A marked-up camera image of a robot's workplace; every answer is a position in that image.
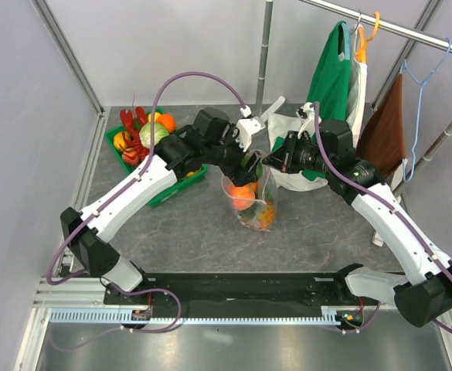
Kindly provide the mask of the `peach fruit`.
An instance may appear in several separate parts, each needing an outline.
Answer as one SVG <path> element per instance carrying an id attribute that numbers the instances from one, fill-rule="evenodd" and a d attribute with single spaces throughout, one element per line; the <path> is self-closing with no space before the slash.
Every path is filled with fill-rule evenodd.
<path id="1" fill-rule="evenodd" d="M 228 187 L 227 192 L 231 197 L 231 205 L 235 210 L 244 211 L 250 208 L 256 199 L 255 192 L 250 185 Z"/>

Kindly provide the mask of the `clear zip top bag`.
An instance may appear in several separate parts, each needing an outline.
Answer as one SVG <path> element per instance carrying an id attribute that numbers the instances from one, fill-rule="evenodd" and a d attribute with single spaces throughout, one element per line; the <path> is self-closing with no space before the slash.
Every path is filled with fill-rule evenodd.
<path id="1" fill-rule="evenodd" d="M 221 186 L 240 223 L 254 230 L 268 230 L 277 213 L 277 184 L 269 167 L 257 165 L 255 182 L 241 187 L 222 175 Z"/>

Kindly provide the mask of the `toy pineapple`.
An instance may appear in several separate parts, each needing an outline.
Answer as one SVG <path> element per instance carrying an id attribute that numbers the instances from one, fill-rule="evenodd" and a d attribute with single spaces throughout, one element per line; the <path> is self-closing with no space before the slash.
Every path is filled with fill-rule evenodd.
<path id="1" fill-rule="evenodd" d="M 266 230 L 274 222 L 276 208 L 272 204 L 267 204 L 266 209 L 257 213 L 250 221 L 249 226 L 255 230 Z"/>

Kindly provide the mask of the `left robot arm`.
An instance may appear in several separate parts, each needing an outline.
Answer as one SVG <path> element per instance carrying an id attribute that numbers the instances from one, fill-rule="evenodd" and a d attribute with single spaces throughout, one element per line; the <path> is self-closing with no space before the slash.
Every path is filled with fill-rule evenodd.
<path id="1" fill-rule="evenodd" d="M 154 154 L 106 195 L 81 211 L 69 207 L 61 213 L 68 248 L 91 277 L 117 285 L 130 303 L 142 303 L 148 295 L 144 275 L 110 245 L 116 232 L 157 194 L 203 165 L 218 166 L 236 186 L 255 182 L 260 154 L 249 147 L 264 128 L 259 117 L 233 124 L 215 108 L 201 109 L 192 124 L 161 139 Z"/>

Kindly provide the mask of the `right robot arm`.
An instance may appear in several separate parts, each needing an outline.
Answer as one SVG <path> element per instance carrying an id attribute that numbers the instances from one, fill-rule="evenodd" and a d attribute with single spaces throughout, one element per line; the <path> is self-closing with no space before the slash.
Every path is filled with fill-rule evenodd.
<path id="1" fill-rule="evenodd" d="M 334 299 L 346 305 L 366 297 L 394 305 L 416 327 L 436 321 L 452 309 L 452 259 L 413 222 L 375 166 L 357 157 L 346 122 L 322 121 L 315 136 L 289 131 L 263 163 L 287 174 L 324 174 L 329 188 L 370 223 L 403 269 L 387 274 L 353 265 L 332 285 Z"/>

